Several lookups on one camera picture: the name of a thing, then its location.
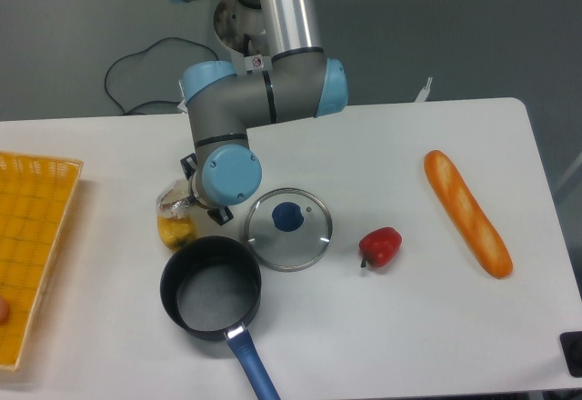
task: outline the orange object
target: orange object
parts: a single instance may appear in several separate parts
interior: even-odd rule
[[[443,152],[433,150],[425,156],[425,173],[481,266],[497,279],[511,274],[513,263],[501,236],[481,210],[455,164]]]
[[[0,370],[18,368],[83,163],[0,152]]]

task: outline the yellow basket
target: yellow basket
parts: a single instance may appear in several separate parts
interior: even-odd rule
[[[0,152],[0,369],[14,371],[83,162]]]

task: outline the blue knob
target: blue knob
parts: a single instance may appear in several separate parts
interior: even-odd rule
[[[284,202],[273,209],[273,223],[282,232],[293,232],[303,224],[301,208],[292,202]]]

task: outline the black object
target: black object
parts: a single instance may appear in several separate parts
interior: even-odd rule
[[[582,332],[565,332],[560,335],[560,343],[568,371],[574,377],[582,377]]]
[[[196,154],[192,153],[180,159],[180,165],[182,166],[184,177],[187,180],[190,180],[190,177],[192,177],[198,169],[198,160],[196,159]]]
[[[186,43],[186,44],[190,44],[190,45],[195,45],[196,47],[201,47],[204,48],[208,53],[210,53],[216,60],[218,60],[218,55],[216,54],[216,52],[210,48],[208,45],[204,45],[204,44],[200,44],[197,43],[196,41],[190,41],[189,39],[184,39],[184,38],[180,38],[178,36],[169,36],[167,38],[162,38],[158,41],[155,41],[153,44],[151,44],[148,48],[140,51],[140,52],[136,52],[136,53],[132,53],[131,55],[125,55],[123,57],[120,57],[119,59],[117,59],[115,62],[113,62],[111,64],[111,66],[107,69],[107,72],[105,73],[105,79],[104,79],[104,89],[105,89],[105,93],[107,94],[107,96],[111,99],[111,101],[113,103],[115,103],[115,105],[119,108],[119,110],[121,111],[121,115],[144,115],[144,113],[142,112],[137,112],[137,109],[140,109],[144,106],[148,106],[148,105],[173,105],[176,106],[178,105],[180,102],[179,101],[171,101],[171,100],[150,100],[148,102],[143,102],[137,106],[132,107],[131,109],[125,109],[118,101],[117,99],[115,99],[111,93],[109,92],[109,88],[107,87],[107,79],[109,78],[109,74],[111,73],[111,70],[113,70],[113,68],[119,64],[120,62],[126,60],[129,57],[133,57],[133,56],[139,56],[139,55],[144,55],[147,52],[149,52],[152,48],[161,45],[162,43],[166,42],[166,41],[175,41],[175,42],[180,42],[180,43]]]
[[[261,274],[253,255],[234,239],[206,236],[178,250],[160,284],[162,304],[195,337],[219,341],[255,318]]]
[[[227,206],[219,207],[217,209],[210,209],[207,214],[218,225],[225,225],[235,217]]]

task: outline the metal tube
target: metal tube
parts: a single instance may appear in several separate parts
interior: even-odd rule
[[[271,56],[320,47],[313,0],[261,0]]]

